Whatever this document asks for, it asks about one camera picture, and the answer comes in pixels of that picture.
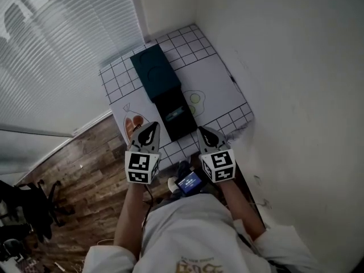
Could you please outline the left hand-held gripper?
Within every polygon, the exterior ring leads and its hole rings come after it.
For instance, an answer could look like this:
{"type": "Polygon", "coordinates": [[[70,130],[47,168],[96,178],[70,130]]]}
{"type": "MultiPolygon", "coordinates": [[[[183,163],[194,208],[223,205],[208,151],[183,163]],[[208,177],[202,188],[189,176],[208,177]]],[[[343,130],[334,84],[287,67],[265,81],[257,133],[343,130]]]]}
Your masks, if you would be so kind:
{"type": "Polygon", "coordinates": [[[159,169],[160,124],[150,122],[136,129],[131,137],[130,151],[125,152],[125,172],[129,183],[151,184],[159,169]]]}

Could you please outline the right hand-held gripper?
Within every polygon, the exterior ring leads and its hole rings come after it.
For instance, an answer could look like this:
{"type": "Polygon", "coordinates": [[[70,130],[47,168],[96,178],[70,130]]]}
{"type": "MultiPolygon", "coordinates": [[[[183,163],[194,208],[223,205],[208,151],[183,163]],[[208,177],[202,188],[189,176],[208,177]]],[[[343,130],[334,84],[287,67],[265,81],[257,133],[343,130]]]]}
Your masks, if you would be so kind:
{"type": "Polygon", "coordinates": [[[204,154],[201,155],[202,168],[210,181],[219,183],[234,179],[236,170],[234,152],[229,149],[230,146],[223,133],[210,127],[199,126],[197,137],[200,151],[204,154]]]}

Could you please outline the small blue cylindrical object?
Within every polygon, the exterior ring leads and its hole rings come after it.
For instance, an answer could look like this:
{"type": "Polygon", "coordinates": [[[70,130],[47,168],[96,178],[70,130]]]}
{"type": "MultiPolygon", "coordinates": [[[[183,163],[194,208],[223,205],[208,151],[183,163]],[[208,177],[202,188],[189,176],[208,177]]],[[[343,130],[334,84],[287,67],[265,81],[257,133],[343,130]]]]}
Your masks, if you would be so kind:
{"type": "Polygon", "coordinates": [[[173,121],[174,119],[176,119],[178,116],[182,115],[183,113],[184,113],[184,107],[180,106],[176,110],[174,110],[166,115],[166,121],[167,122],[173,121]]]}

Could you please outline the dark teal rectangular box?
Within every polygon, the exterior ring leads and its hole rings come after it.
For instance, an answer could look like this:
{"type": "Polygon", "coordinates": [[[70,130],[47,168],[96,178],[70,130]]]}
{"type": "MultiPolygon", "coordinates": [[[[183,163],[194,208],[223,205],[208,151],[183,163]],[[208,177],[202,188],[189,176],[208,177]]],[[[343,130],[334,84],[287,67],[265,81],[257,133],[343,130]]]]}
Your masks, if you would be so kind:
{"type": "Polygon", "coordinates": [[[177,141],[197,129],[196,121],[181,90],[181,82],[168,62],[161,47],[156,44],[131,57],[141,83],[162,119],[171,141],[177,141]],[[184,113],[167,122],[166,115],[178,107],[184,113]]]}

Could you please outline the person's right forearm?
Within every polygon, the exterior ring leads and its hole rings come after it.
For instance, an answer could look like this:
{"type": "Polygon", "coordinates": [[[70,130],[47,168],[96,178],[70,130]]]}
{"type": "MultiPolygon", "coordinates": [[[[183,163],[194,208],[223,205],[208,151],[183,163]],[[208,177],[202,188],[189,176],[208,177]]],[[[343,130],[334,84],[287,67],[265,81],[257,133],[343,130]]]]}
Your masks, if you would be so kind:
{"type": "Polygon", "coordinates": [[[234,220],[241,220],[247,234],[255,241],[265,231],[263,222],[233,180],[220,182],[220,188],[234,220]]]}

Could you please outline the person's left forearm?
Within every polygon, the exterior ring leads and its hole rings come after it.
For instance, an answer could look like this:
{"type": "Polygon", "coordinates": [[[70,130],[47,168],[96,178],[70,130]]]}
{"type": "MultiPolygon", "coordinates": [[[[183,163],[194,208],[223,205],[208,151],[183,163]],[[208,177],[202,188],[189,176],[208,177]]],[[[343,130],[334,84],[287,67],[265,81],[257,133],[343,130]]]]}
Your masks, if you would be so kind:
{"type": "Polygon", "coordinates": [[[142,246],[142,225],[145,218],[143,209],[142,184],[130,183],[114,234],[113,245],[130,251],[139,259],[142,246]]]}

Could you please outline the small black screen device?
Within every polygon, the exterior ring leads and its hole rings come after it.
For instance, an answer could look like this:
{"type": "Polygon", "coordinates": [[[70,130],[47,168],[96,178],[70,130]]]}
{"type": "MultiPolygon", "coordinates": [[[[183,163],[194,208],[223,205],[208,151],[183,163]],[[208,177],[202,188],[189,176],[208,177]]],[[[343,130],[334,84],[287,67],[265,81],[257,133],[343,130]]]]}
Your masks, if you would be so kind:
{"type": "Polygon", "coordinates": [[[204,182],[195,172],[191,172],[184,177],[175,181],[177,187],[185,196],[191,196],[199,193],[204,182]]]}

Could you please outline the person's jeans leg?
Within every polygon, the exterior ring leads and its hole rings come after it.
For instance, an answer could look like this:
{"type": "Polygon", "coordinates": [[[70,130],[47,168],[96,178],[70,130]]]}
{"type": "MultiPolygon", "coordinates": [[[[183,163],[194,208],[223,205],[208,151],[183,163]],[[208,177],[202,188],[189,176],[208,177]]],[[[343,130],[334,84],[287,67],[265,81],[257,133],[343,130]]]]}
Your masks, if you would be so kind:
{"type": "Polygon", "coordinates": [[[159,204],[157,204],[155,207],[153,207],[152,210],[157,210],[165,205],[171,204],[171,203],[179,200],[182,197],[183,197],[183,193],[180,190],[176,190],[176,191],[172,192],[172,194],[169,197],[163,199],[159,204]]]}

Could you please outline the white grid-print tablecloth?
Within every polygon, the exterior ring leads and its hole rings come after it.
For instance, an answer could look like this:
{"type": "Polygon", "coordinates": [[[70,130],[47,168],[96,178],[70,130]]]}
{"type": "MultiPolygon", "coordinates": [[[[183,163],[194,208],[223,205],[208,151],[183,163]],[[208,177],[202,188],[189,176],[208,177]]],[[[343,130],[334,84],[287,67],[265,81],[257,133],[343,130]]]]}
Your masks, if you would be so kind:
{"type": "Polygon", "coordinates": [[[253,112],[237,83],[230,79],[213,46],[196,25],[186,26],[152,40],[117,58],[98,74],[114,119],[125,142],[132,125],[161,121],[131,62],[131,57],[158,44],[181,81],[181,89],[199,126],[233,139],[253,119],[253,112]]]}

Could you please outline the person's white shirt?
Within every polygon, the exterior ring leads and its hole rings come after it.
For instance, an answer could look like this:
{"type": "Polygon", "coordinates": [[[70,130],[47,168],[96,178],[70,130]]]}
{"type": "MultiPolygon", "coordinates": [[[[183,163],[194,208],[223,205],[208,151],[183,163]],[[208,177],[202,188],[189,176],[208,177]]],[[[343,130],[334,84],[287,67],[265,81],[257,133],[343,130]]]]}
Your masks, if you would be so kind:
{"type": "Polygon", "coordinates": [[[140,258],[118,246],[93,246],[82,273],[320,273],[292,226],[252,241],[212,195],[182,198],[150,213],[140,258]]]}

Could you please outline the white window blinds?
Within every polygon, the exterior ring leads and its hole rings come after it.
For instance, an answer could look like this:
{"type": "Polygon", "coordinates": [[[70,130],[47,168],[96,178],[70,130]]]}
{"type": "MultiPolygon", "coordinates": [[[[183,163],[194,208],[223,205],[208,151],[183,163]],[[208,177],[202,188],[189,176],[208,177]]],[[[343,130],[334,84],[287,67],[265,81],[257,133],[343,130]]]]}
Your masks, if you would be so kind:
{"type": "Polygon", "coordinates": [[[100,70],[142,43],[133,0],[0,0],[0,129],[78,132],[109,109],[100,70]]]}

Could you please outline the black office chair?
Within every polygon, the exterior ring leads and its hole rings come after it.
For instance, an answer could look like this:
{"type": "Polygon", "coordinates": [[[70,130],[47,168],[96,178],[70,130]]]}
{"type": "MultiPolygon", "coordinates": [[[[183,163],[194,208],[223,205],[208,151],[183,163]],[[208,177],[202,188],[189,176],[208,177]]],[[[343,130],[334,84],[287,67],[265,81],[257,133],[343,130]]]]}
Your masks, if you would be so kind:
{"type": "Polygon", "coordinates": [[[60,181],[53,183],[49,195],[44,193],[43,184],[44,181],[40,180],[37,184],[28,183],[15,187],[0,180],[0,201],[3,200],[11,208],[22,208],[27,223],[31,225],[40,242],[52,238],[52,223],[58,227],[65,225],[64,221],[57,219],[57,213],[65,216],[75,214],[73,208],[68,210],[53,200],[56,187],[61,185],[60,181]]]}

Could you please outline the checkered fabric item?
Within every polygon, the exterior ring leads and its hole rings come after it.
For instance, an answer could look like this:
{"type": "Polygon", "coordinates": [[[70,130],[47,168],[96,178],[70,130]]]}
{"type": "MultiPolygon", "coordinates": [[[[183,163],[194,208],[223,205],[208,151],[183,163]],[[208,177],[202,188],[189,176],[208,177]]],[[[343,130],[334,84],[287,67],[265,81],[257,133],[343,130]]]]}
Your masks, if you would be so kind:
{"type": "Polygon", "coordinates": [[[16,263],[17,269],[21,273],[39,273],[37,261],[33,259],[22,259],[16,263]]]}

